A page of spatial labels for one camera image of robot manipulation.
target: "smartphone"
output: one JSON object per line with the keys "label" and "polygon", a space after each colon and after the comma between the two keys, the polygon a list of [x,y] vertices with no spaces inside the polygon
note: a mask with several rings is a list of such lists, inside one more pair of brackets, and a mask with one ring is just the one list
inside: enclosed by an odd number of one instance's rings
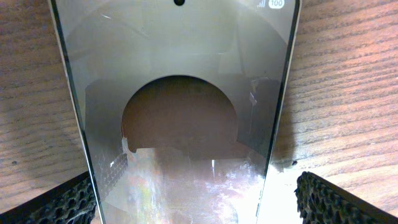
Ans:
{"label": "smartphone", "polygon": [[103,223],[256,223],[299,0],[50,0]]}

